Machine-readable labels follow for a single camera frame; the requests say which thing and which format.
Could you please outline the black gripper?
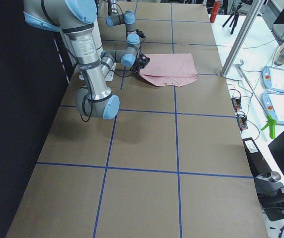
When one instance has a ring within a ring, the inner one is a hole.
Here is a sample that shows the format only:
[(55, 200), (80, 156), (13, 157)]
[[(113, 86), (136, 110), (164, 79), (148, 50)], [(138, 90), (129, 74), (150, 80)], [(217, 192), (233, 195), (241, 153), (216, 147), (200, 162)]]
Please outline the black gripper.
[(139, 56), (134, 64), (134, 67), (131, 67), (132, 73), (139, 73), (141, 68), (146, 66), (146, 56)]

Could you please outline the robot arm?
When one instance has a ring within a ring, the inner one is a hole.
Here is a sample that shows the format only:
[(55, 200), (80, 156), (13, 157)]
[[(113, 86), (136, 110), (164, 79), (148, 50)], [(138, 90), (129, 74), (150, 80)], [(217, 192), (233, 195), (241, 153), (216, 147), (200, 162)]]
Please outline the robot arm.
[(62, 32), (71, 42), (71, 56), (78, 63), (85, 86), (75, 97), (75, 106), (82, 116), (113, 119), (119, 110), (120, 99), (106, 85), (106, 76), (115, 63), (125, 67), (138, 65), (141, 59), (142, 32), (136, 28), (135, 14), (131, 10), (118, 13), (114, 3), (108, 1), (108, 26), (124, 24), (127, 45), (123, 50), (98, 52), (93, 35), (98, 15), (94, 0), (26, 0), (24, 17), (28, 25), (38, 29)]
[(145, 39), (146, 36), (143, 31), (136, 27), (135, 14), (131, 10), (123, 12), (120, 5), (116, 0), (108, 0), (108, 15), (106, 16), (106, 24), (109, 27), (125, 25), (126, 37), (131, 34), (137, 34), (141, 39)]

